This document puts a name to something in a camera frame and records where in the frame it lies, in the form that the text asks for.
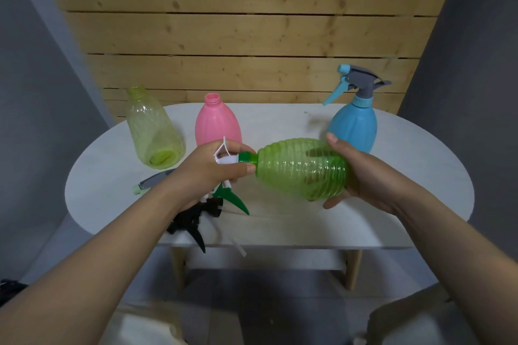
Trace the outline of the grey light-green spray head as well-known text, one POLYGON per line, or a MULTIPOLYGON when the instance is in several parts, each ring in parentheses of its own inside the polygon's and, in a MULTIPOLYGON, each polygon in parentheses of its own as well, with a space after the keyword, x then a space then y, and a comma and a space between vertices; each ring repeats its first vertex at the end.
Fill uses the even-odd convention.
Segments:
POLYGON ((146 193, 149 189, 159 184, 162 180, 166 179, 175 170, 175 168, 171 168, 154 174, 153 176, 150 176, 149 178, 139 182, 132 188, 133 195, 142 195, 146 193))

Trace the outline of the yellow-green transparent bottle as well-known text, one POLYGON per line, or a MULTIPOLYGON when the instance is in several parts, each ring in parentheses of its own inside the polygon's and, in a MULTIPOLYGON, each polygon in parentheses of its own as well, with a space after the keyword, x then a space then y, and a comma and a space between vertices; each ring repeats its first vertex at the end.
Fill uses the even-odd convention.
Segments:
POLYGON ((155 170, 175 166, 185 156, 183 134, 144 87, 129 87, 126 92, 126 122, 140 162, 155 170))

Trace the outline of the pink plastic bottle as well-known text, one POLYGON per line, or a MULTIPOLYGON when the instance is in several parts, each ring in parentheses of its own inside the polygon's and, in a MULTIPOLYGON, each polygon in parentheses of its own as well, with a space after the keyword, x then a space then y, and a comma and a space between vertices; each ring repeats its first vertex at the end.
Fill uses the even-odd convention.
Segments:
POLYGON ((197 146, 226 137, 235 142, 243 142, 242 132, 234 112, 217 93, 208 93, 205 103, 195 122, 197 146))

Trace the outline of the white green spray head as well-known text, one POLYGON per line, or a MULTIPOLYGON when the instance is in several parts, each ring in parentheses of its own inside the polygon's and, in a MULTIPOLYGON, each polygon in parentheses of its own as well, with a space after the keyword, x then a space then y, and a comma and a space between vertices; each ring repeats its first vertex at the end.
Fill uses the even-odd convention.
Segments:
MULTIPOLYGON (((235 163, 250 163, 255 167, 258 165, 258 154, 251 153, 249 151, 240 152, 239 154, 230 154, 227 147, 226 136, 223 136, 223 143, 219 146, 218 150, 214 153, 214 159, 217 164, 235 164, 235 163)), ((232 191, 231 183, 229 180, 225 180, 220 183, 212 192, 213 198, 222 198, 224 201, 233 204, 246 215, 250 215, 249 209, 243 203, 243 201, 232 191)))

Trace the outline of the black spray head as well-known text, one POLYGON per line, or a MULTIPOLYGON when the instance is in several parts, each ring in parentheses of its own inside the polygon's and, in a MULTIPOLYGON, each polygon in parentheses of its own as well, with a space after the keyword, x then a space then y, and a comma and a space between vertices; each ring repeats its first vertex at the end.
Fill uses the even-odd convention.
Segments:
POLYGON ((223 198, 207 198, 205 202, 197 202, 190 208, 179 212, 170 223, 166 232, 173 235, 177 231, 187 231, 196 241, 203 253, 206 252, 206 246, 201 233, 198 230, 200 217, 202 212, 218 218, 223 208, 223 198))

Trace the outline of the person's left forearm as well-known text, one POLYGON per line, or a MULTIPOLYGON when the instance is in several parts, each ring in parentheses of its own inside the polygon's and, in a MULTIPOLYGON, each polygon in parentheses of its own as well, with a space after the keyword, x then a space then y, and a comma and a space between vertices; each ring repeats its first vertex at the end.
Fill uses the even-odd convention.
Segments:
POLYGON ((174 215, 212 187, 173 178, 0 308, 0 345, 97 345, 174 215))

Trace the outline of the grey blue spray head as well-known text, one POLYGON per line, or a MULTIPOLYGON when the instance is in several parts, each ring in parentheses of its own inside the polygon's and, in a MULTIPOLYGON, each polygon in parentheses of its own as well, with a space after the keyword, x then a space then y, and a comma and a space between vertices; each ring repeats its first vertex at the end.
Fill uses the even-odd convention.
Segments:
POLYGON ((360 108, 369 108, 372 106, 373 92, 392 84, 392 81, 383 80, 371 70, 356 65, 340 64, 337 72, 340 74, 339 84, 323 102, 324 106, 333 103, 343 93, 357 89, 352 104, 360 108))

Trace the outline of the wooden table leg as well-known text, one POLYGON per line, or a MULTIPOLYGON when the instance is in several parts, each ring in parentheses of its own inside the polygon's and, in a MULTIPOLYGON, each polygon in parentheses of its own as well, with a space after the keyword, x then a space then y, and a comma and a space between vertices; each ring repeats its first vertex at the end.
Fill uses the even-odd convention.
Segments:
POLYGON ((353 291, 355 289, 359 269, 362 260, 363 250, 345 250, 345 270, 343 284, 345 289, 353 291))
POLYGON ((185 260, 187 249, 183 247, 169 248, 172 260, 172 271, 175 279, 175 286, 177 293, 180 293, 185 288, 185 260))

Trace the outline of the green ribbed transparent bottle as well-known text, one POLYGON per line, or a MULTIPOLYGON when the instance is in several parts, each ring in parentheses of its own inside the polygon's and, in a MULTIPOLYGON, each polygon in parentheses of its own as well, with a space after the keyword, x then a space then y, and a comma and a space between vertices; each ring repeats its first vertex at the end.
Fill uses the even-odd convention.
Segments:
POLYGON ((340 194, 351 174, 348 162, 319 139, 285 139, 250 154, 256 177, 276 191, 309 201, 340 194))

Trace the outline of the person's right forearm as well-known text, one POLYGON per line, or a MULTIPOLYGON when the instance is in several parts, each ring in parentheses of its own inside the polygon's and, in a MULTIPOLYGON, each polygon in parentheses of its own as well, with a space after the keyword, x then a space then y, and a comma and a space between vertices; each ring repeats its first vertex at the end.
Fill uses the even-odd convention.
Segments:
POLYGON ((483 345, 518 345, 518 263, 423 188, 392 205, 483 345))

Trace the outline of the black object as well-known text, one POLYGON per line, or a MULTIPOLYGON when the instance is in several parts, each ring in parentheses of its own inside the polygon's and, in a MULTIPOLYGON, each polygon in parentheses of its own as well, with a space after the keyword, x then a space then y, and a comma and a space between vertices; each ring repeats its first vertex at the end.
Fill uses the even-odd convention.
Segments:
POLYGON ((16 280, 0 280, 0 308, 6 303, 8 303, 11 299, 16 297, 27 287, 27 284, 18 282, 16 280))

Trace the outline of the person's left hand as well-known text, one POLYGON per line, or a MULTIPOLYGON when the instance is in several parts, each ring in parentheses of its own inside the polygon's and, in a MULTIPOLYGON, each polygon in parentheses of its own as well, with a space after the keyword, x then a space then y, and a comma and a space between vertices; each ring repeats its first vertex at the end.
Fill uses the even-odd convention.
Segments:
MULTIPOLYGON (((223 139, 220 139, 197 147, 170 176, 172 197, 179 211, 199 201, 225 180, 237 180, 229 179, 229 164, 220 165, 214 159, 214 153, 222 143, 223 139)), ((226 143, 230 154, 253 152, 243 143, 229 139, 226 143)))

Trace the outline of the person's right hand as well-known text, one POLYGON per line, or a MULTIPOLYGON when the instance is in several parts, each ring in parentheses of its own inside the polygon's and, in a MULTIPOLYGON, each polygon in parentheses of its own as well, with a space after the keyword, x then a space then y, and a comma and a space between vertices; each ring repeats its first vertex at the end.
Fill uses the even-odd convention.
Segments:
POLYGON ((360 198, 373 207, 396 216, 420 186, 377 157, 354 148, 347 161, 350 174, 344 190, 323 204, 331 209, 347 198, 360 198))

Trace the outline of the blue plastic bottle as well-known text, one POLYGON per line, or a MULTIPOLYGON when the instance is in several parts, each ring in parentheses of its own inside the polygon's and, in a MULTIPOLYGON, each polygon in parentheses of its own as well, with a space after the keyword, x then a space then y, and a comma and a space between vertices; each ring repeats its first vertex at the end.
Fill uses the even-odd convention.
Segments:
POLYGON ((358 151, 370 153, 377 137, 378 122, 372 106, 353 103, 343 106, 331 119, 327 132, 348 142, 358 151))

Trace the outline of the white dip tube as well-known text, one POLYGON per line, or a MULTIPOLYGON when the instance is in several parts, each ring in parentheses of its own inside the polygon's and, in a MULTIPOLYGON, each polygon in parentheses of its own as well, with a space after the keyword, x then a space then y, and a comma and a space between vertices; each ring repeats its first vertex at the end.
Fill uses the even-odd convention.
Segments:
POLYGON ((242 257, 246 257, 247 256, 247 253, 246 251, 243 249, 243 247, 236 242, 236 240, 232 237, 229 237, 229 240, 231 242, 231 244, 236 248, 236 250, 239 252, 239 254, 242 256, 242 257))

